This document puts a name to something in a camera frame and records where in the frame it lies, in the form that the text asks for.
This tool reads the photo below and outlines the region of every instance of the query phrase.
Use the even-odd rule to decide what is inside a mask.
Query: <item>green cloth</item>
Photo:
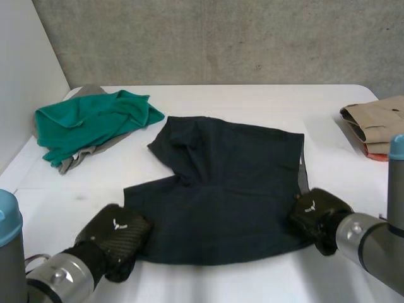
[[[57,167],[80,148],[101,145],[164,119],[148,99],[148,95],[120,90],[72,98],[38,109],[35,112],[38,144],[51,149],[43,158]]]

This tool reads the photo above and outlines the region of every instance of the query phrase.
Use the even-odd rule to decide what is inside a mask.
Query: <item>black shirt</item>
[[[303,142],[279,129],[169,117],[148,147],[175,175],[124,190],[125,207],[154,222],[138,258],[228,264],[311,244],[287,223]]]

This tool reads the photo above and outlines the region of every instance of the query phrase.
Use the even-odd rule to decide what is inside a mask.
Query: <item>white table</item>
[[[387,163],[365,158],[339,118],[341,107],[377,100],[357,85],[107,86],[151,95],[166,115],[212,116],[304,133],[311,187],[341,197],[355,211],[386,214]],[[74,89],[66,96],[72,96]],[[164,121],[134,132],[106,152],[87,157],[61,176],[41,159],[33,138],[0,176],[16,194],[24,217],[25,254],[55,254],[106,204],[123,205],[122,189],[167,177],[146,147]],[[340,253],[314,247],[243,264],[172,266],[138,261],[126,283],[103,279],[90,302],[404,302]]]

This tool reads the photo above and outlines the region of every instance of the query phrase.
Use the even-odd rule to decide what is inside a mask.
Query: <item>folded khaki pants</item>
[[[388,153],[390,139],[404,133],[404,96],[348,105],[340,114],[369,153]]]

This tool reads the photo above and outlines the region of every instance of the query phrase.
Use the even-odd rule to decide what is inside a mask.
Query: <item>white wall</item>
[[[31,0],[0,0],[0,172],[29,139],[35,109],[68,92]]]

